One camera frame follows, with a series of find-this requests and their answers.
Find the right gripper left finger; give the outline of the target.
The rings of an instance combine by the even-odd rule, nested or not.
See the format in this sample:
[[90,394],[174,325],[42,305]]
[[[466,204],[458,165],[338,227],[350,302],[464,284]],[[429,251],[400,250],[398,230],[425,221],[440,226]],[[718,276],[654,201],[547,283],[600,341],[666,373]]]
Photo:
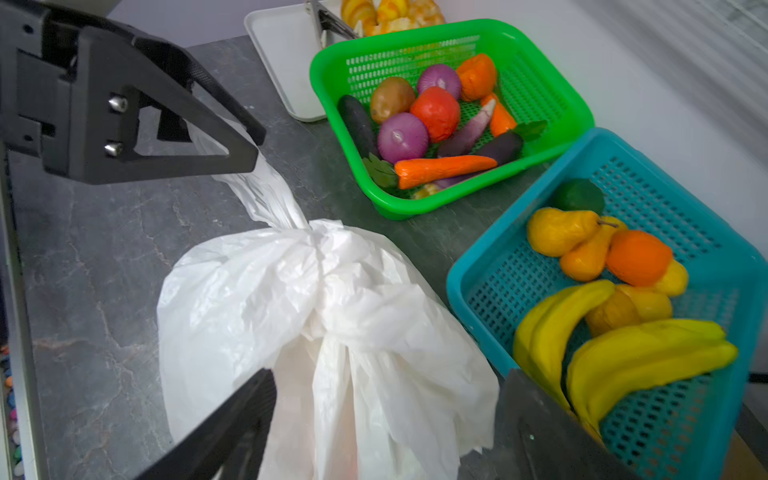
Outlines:
[[277,401],[273,373],[259,370],[141,479],[256,479]]

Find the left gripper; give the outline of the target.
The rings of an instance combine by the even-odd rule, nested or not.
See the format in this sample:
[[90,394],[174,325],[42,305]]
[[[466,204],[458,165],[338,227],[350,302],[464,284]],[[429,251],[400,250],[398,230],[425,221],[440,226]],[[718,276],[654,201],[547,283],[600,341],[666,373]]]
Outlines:
[[[197,129],[220,154],[137,152],[140,112],[156,137]],[[1,143],[87,184],[245,173],[260,124],[186,50],[127,25],[35,1],[1,4]]]

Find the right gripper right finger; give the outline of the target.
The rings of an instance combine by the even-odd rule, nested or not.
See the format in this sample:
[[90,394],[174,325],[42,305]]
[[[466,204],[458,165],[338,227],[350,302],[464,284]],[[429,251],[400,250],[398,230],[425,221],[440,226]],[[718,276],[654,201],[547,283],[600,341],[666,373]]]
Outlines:
[[520,369],[501,385],[491,468],[496,479],[636,477]]

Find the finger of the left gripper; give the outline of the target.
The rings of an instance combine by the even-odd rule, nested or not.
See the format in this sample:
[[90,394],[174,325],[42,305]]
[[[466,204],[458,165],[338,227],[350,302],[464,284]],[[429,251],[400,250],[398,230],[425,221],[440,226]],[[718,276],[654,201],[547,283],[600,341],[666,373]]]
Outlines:
[[[263,144],[266,137],[266,128],[248,113],[185,49],[174,44],[150,44],[149,58],[189,93],[192,92],[192,85],[194,83],[201,86],[240,121],[256,145]],[[160,107],[159,105],[156,105],[156,107],[160,110],[157,138],[161,141],[190,143],[191,139],[187,128],[182,125],[182,117],[166,107]]]

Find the white plastic grocery bag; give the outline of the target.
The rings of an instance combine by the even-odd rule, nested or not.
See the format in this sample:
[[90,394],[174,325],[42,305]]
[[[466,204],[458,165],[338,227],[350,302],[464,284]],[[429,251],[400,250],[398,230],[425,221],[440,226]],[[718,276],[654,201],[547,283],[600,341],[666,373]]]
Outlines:
[[259,228],[194,246],[164,280],[175,441],[265,368],[277,399],[263,479],[453,479],[493,446],[498,379],[398,247],[307,220],[265,158],[221,181]]

